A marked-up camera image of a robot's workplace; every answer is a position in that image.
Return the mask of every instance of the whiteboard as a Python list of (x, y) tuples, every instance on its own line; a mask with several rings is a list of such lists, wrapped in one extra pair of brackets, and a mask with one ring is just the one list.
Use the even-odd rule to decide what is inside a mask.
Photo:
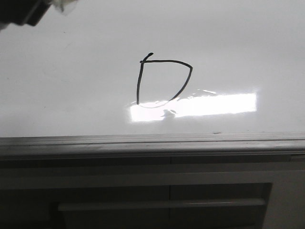
[[(81, 0), (0, 33), (0, 137), (305, 131), (305, 2)], [(141, 63), (145, 62), (137, 104)]]

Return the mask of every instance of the white surface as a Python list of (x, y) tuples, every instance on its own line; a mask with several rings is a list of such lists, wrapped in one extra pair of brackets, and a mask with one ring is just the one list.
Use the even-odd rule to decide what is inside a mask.
[[(81, 0), (0, 33), (0, 137), (305, 130), (305, 2)], [(135, 105), (146, 63), (142, 106)]]

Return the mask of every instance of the black marker drawing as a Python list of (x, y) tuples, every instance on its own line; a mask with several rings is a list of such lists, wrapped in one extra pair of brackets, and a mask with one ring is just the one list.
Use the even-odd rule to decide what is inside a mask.
[(152, 60), (152, 61), (148, 61), (147, 59), (152, 56), (153, 53), (151, 52), (150, 54), (148, 54), (142, 61), (140, 61), (141, 63), (141, 67), (140, 67), (140, 74), (139, 74), (139, 78), (138, 78), (138, 84), (137, 84), (137, 104), (139, 105), (140, 104), (140, 86), (141, 86), (141, 80), (142, 80), (142, 75), (143, 75), (143, 69), (144, 69), (144, 64), (145, 63), (164, 63), (164, 62), (172, 62), (172, 63), (179, 63), (179, 64), (182, 64), (186, 67), (188, 67), (190, 69), (189, 71), (189, 74), (188, 74), (188, 77), (184, 83), (184, 85), (182, 86), (182, 88), (178, 91), (178, 93), (173, 97), (171, 98), (169, 101), (175, 99), (178, 97), (178, 95), (181, 94), (181, 92), (185, 89), (185, 87), (187, 86), (190, 78), (191, 78), (191, 75), (192, 75), (192, 71), (193, 71), (193, 67), (187, 63), (184, 63), (182, 61), (174, 61), (174, 60)]

